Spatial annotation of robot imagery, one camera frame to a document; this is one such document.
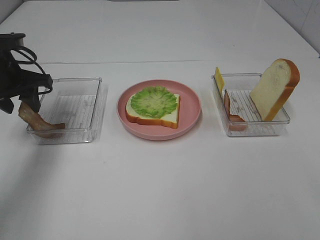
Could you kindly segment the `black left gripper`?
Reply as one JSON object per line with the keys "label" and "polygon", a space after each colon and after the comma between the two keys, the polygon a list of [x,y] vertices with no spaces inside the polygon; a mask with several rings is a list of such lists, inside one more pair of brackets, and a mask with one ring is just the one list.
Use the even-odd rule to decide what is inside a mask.
{"label": "black left gripper", "polygon": [[[37,63],[36,54],[30,49],[15,49],[26,60],[16,60],[12,50],[0,52],[0,109],[7,114],[13,112],[11,97],[19,96],[19,100],[26,103],[35,113],[41,107],[39,95],[48,94],[53,90],[51,76]],[[35,65],[40,72],[22,69],[20,64]]]}

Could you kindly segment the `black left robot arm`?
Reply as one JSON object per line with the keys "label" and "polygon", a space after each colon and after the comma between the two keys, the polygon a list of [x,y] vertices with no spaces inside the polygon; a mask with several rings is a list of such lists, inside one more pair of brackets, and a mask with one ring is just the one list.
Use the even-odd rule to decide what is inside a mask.
{"label": "black left robot arm", "polygon": [[24,33],[0,35],[0,109],[11,114],[11,98],[18,96],[35,113],[41,103],[39,95],[53,90],[53,79],[37,63],[37,55],[24,46]]}

